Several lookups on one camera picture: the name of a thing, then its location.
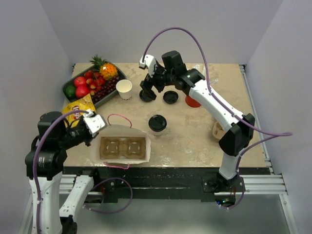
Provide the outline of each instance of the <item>black cup lid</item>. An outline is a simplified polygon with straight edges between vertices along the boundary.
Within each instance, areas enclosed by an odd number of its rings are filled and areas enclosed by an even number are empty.
[[[164,101],[168,104],[173,104],[179,98],[179,95],[175,91],[167,91],[164,93]]]
[[[139,93],[139,96],[140,96],[140,99],[144,102],[150,102],[150,101],[153,101],[153,99],[151,99],[150,97],[146,96],[144,94],[144,91],[141,90],[140,93]]]
[[[161,115],[154,115],[150,118],[148,121],[148,126],[154,131],[154,132],[161,132],[164,130],[167,126],[167,120],[164,116]]]

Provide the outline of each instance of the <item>paper cup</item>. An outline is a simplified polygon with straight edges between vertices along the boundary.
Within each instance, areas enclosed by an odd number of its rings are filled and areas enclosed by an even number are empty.
[[[129,80],[122,79],[118,81],[116,89],[122,99],[129,100],[132,97],[132,83]]]

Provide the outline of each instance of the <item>chip bag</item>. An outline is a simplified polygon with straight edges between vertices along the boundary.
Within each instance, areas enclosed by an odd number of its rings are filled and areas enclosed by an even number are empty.
[[[91,99],[91,95],[90,94],[84,96],[83,98],[81,98],[81,99],[79,99],[77,101],[69,103],[62,110],[62,114],[68,113],[70,111],[75,111],[75,110],[85,110],[86,111],[86,110],[89,110],[89,109],[91,109],[93,111],[96,110],[94,105],[93,105],[93,103],[92,103],[92,99]],[[71,115],[67,116],[66,118],[67,118],[69,124],[71,124],[75,119],[80,118],[80,116],[82,114],[83,113],[74,113],[74,114],[71,114]],[[72,124],[72,127],[75,127],[77,124],[78,124],[78,121],[75,121]]]

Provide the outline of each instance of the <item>cup with black lid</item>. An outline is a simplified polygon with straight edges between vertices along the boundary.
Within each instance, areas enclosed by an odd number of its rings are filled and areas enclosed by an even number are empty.
[[[148,126],[151,129],[151,133],[155,136],[160,136],[163,134],[167,127],[167,120],[164,116],[154,115],[148,121]]]

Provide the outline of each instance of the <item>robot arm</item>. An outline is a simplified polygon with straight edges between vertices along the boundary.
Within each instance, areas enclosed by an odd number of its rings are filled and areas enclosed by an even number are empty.
[[[156,95],[152,91],[153,86],[158,92],[161,92],[165,86],[174,85],[176,89],[182,90],[186,95],[199,102],[219,122],[226,132],[224,137],[219,141],[220,148],[224,152],[219,174],[225,179],[225,182],[232,180],[236,176],[239,152],[247,147],[253,138],[253,129],[247,127],[229,114],[211,96],[204,76],[196,69],[187,70],[181,55],[177,51],[170,51],[162,55],[164,67],[151,55],[146,55],[144,62],[142,62],[142,59],[143,57],[140,59],[139,67],[142,69],[148,68],[148,74],[140,84],[144,95],[155,100]],[[212,92],[227,107],[232,109],[237,116],[254,125],[252,114],[244,115],[232,107],[213,88]]]
[[[49,112],[40,117],[38,123],[39,139],[47,128],[61,116],[60,112]],[[37,201],[37,189],[33,180],[32,164],[36,146],[26,156],[25,163],[27,176],[32,188],[33,196],[33,228],[32,233],[37,233],[37,221],[40,220],[42,234],[74,234],[77,231],[77,215],[83,203],[98,180],[97,171],[81,171],[75,179],[75,184],[65,203],[59,209],[59,185],[62,178],[63,163],[67,158],[66,150],[80,143],[87,146],[98,135],[99,131],[107,127],[105,120],[88,110],[83,114],[78,124],[73,128],[66,128],[63,121],[55,126],[46,139],[39,154],[37,165],[38,180],[40,184],[42,202]]]

